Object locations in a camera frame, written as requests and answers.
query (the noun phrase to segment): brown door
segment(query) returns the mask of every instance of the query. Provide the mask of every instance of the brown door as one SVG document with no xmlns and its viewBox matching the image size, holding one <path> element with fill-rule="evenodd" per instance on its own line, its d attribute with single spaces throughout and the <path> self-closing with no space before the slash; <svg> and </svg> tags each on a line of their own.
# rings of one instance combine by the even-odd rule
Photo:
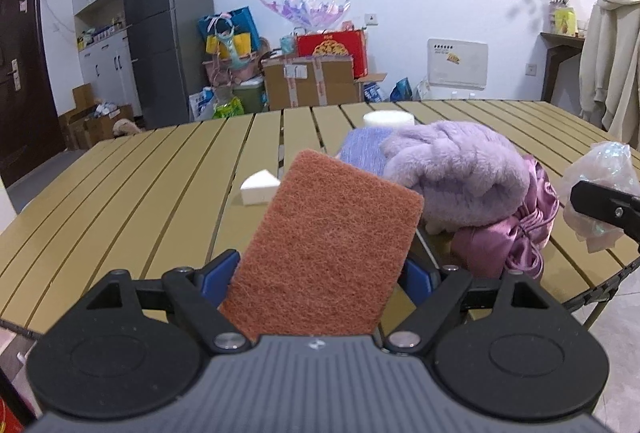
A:
<svg viewBox="0 0 640 433">
<path fill-rule="evenodd" d="M 44 57 L 40 0 L 0 0 L 0 176 L 4 185 L 64 149 Z"/>
</svg>

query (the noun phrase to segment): screw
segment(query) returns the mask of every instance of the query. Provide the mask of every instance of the screw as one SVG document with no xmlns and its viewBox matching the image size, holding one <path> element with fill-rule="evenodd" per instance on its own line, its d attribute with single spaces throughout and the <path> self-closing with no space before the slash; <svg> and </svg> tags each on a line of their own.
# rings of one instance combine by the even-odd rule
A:
<svg viewBox="0 0 640 433">
<path fill-rule="evenodd" d="M 213 340 L 215 346 L 223 350 L 238 350 L 246 343 L 246 339 L 242 334 L 237 332 L 225 332 L 218 334 Z"/>
<path fill-rule="evenodd" d="M 413 348 L 420 343 L 420 336 L 415 332 L 399 331 L 389 336 L 389 343 L 396 348 Z"/>
<path fill-rule="evenodd" d="M 308 346 L 309 348 L 317 351 L 322 350 L 326 346 L 326 343 L 322 339 L 314 339 L 308 344 Z"/>
</svg>

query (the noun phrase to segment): beige coat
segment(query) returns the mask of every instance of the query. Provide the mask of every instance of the beige coat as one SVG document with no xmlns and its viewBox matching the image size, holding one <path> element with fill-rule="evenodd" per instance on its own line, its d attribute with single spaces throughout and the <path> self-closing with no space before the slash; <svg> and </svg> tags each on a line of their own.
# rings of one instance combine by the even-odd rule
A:
<svg viewBox="0 0 640 433">
<path fill-rule="evenodd" d="M 612 140 L 638 144 L 640 0 L 598 0 L 580 59 L 580 106 Z"/>
</svg>

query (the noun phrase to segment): gray floor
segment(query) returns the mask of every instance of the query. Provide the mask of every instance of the gray floor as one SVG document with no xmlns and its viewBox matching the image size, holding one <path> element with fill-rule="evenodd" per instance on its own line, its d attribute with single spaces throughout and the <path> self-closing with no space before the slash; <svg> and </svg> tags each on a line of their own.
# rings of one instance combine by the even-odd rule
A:
<svg viewBox="0 0 640 433">
<path fill-rule="evenodd" d="M 584 321 L 593 306 L 574 314 Z M 616 433 L 640 431 L 640 270 L 620 285 L 591 327 L 609 356 L 609 380 L 594 415 Z"/>
<path fill-rule="evenodd" d="M 84 150 L 58 153 L 55 157 L 50 158 L 44 164 L 22 177 L 18 182 L 10 185 L 6 192 L 14 205 L 16 213 L 20 213 L 38 193 L 79 159 L 83 153 Z"/>
</svg>

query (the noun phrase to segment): tiled floor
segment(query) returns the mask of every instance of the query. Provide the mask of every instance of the tiled floor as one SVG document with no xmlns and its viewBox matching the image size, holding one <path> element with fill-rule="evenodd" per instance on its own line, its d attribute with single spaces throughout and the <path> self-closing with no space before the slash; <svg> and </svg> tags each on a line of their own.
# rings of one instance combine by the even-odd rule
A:
<svg viewBox="0 0 640 433">
<path fill-rule="evenodd" d="M 574 315 L 584 321 L 593 306 Z M 616 433 L 640 431 L 640 270 L 630 275 L 591 327 L 609 356 L 607 386 L 595 416 Z"/>
</svg>

